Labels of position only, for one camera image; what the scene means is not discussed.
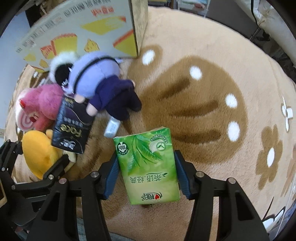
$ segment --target power outlet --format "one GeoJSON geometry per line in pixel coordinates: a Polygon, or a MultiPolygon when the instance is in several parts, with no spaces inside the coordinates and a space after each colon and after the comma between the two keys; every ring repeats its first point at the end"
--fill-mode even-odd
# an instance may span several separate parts
{"type": "Polygon", "coordinates": [[[0,129],[0,138],[4,138],[4,132],[5,132],[4,129],[0,129]]]}

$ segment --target green leaf graphic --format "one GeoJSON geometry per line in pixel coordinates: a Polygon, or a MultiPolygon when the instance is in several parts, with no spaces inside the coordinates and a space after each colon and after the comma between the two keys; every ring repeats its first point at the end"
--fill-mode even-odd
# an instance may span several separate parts
{"type": "Polygon", "coordinates": [[[148,162],[156,164],[156,161],[162,161],[162,156],[149,149],[150,140],[141,135],[134,136],[131,144],[132,159],[128,162],[127,171],[130,175],[137,167],[147,165],[148,162]]]}
{"type": "Polygon", "coordinates": [[[149,144],[147,142],[137,139],[137,148],[139,149],[142,156],[144,156],[146,159],[155,159],[157,161],[162,161],[161,155],[157,155],[156,153],[152,153],[150,151],[149,144]]]}

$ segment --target plush toy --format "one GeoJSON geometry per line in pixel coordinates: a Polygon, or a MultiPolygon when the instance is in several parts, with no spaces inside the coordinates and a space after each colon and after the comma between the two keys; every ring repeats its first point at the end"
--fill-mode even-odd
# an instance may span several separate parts
{"type": "Polygon", "coordinates": [[[20,99],[24,98],[26,96],[26,93],[28,93],[31,90],[31,88],[24,89],[20,95],[17,97],[17,101],[15,103],[15,120],[17,127],[22,130],[23,132],[27,132],[29,130],[32,130],[34,128],[34,122],[36,120],[31,120],[34,117],[29,117],[26,115],[24,109],[20,105],[20,99]]]}
{"type": "Polygon", "coordinates": [[[58,84],[42,85],[29,90],[19,104],[34,122],[34,128],[44,131],[56,119],[63,94],[58,84]]]}
{"type": "Polygon", "coordinates": [[[75,56],[73,53],[68,53],[68,58],[66,55],[62,53],[53,59],[50,78],[56,83],[63,83],[66,93],[74,93],[76,102],[89,99],[86,112],[90,116],[105,109],[115,119],[123,121],[129,118],[128,108],[141,110],[142,104],[134,91],[133,82],[119,78],[120,68],[114,58],[95,51],[74,62],[69,61],[71,56],[75,56]]]}
{"type": "Polygon", "coordinates": [[[63,151],[51,145],[52,130],[47,130],[46,134],[32,130],[24,134],[22,138],[22,150],[26,163],[31,172],[39,179],[47,170],[57,162],[63,154],[69,157],[69,164],[65,168],[67,172],[76,162],[75,153],[63,151]]]}

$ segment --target yellow cake illustration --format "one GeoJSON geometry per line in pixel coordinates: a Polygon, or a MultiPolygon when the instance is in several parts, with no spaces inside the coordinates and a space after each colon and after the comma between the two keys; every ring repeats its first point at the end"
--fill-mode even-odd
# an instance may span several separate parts
{"type": "Polygon", "coordinates": [[[43,59],[40,60],[39,62],[39,65],[42,67],[42,68],[48,68],[48,63],[46,63],[43,59]]]}
{"type": "Polygon", "coordinates": [[[98,51],[98,50],[100,50],[98,44],[95,41],[88,39],[87,43],[84,47],[84,51],[90,53],[90,52],[98,51]]]}
{"type": "Polygon", "coordinates": [[[98,35],[104,35],[112,30],[123,27],[125,23],[126,18],[124,16],[116,16],[103,18],[91,23],[81,25],[81,28],[98,35]]]}
{"type": "Polygon", "coordinates": [[[32,66],[32,68],[34,68],[38,73],[44,73],[45,70],[41,69],[41,68],[38,68],[38,67],[35,67],[35,66],[32,66]]]}
{"type": "Polygon", "coordinates": [[[137,57],[137,49],[133,30],[128,31],[113,43],[113,47],[121,52],[137,57]]]}
{"type": "Polygon", "coordinates": [[[41,50],[41,53],[44,56],[44,58],[46,58],[46,59],[54,58],[54,52],[52,50],[51,45],[44,46],[44,47],[40,48],[40,50],[41,50]]]}
{"type": "Polygon", "coordinates": [[[65,51],[77,51],[77,35],[76,34],[62,34],[50,41],[54,55],[59,55],[65,51]]]}
{"type": "Polygon", "coordinates": [[[26,57],[24,57],[26,61],[36,61],[36,56],[33,53],[29,53],[26,57]]]}

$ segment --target cardboard box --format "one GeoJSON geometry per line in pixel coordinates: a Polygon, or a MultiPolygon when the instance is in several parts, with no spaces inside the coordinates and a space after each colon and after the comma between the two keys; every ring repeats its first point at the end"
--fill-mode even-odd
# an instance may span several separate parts
{"type": "Polygon", "coordinates": [[[38,72],[64,51],[137,57],[147,19],[147,0],[68,0],[35,24],[16,52],[38,72]]]}

